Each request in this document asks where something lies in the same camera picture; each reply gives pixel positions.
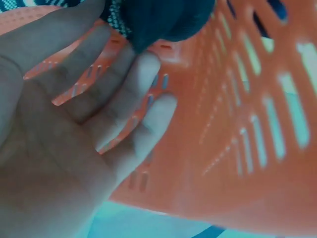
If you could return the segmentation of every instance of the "hand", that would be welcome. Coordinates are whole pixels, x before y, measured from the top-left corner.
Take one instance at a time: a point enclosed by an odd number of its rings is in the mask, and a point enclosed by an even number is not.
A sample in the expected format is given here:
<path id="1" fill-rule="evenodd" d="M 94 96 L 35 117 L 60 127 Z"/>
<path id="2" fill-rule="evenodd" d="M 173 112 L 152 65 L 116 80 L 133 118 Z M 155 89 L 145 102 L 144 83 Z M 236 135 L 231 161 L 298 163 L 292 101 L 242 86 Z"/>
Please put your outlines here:
<path id="1" fill-rule="evenodd" d="M 27 71 L 87 32 L 103 5 L 87 0 L 0 36 L 0 237 L 73 237 L 172 118 L 176 99 L 162 95 L 129 136 L 97 152 L 123 129 L 160 68 L 154 55 L 136 57 L 129 46 L 85 93 L 59 107 L 51 103 L 99 56 L 107 26 L 97 27 L 57 67 L 23 81 Z"/>

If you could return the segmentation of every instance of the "cloth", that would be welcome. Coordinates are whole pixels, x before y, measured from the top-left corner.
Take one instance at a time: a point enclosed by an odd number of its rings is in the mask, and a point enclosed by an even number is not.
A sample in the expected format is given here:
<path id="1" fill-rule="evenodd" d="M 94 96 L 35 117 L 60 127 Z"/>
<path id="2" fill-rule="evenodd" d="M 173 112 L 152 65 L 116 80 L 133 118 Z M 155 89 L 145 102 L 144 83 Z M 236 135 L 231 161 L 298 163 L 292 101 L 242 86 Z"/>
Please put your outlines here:
<path id="1" fill-rule="evenodd" d="M 18 7 L 72 7 L 82 0 L 0 0 L 0 12 Z M 215 0 L 106 0 L 101 19 L 126 37 L 137 53 L 158 39 L 182 41 L 208 21 Z"/>

